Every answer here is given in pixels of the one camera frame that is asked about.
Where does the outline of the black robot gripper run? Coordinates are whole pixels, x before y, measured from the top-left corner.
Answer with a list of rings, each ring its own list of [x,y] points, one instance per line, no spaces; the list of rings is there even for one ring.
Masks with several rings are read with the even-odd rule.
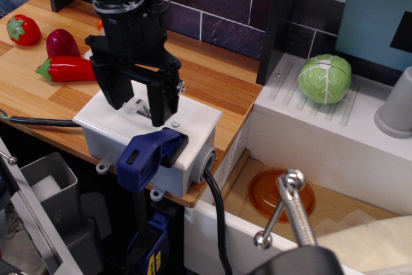
[[[94,0],[93,8],[104,26],[104,35],[90,35],[93,71],[107,102],[120,109],[133,97],[131,80],[147,86],[151,121],[165,124],[178,110],[185,90],[179,76],[181,62],[164,47],[167,40],[162,0],[109,4]]]

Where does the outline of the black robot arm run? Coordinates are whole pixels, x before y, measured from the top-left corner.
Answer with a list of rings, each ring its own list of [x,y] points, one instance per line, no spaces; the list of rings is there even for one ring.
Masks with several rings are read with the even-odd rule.
[[[162,0],[93,0],[104,35],[90,35],[92,67],[106,100],[120,109],[133,95],[132,81],[145,84],[153,126],[178,111],[184,91],[181,62],[165,49],[164,17],[171,3]]]

